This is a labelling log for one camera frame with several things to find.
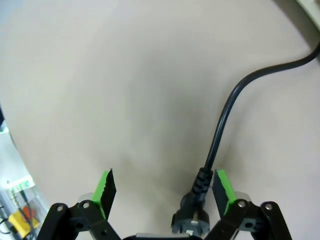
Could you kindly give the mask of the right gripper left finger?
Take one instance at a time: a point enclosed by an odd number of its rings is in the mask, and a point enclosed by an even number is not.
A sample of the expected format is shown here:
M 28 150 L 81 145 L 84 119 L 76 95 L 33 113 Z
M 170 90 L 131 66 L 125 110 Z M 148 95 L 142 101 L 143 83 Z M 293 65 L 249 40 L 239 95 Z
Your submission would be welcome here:
M 108 222 L 116 192 L 113 170 L 104 171 L 90 199 L 50 207 L 37 239 L 75 240 L 80 232 L 89 232 L 94 240 L 119 240 Z

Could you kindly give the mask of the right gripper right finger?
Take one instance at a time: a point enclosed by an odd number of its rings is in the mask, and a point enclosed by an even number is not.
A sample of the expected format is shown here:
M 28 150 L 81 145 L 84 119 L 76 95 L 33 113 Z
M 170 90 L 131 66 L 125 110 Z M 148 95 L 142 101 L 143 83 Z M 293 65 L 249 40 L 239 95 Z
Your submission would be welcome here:
M 274 201 L 257 206 L 238 198 L 225 170 L 213 174 L 212 192 L 220 220 L 209 231 L 206 240 L 234 240 L 239 232 L 249 232 L 254 240 L 291 240 L 291 234 Z

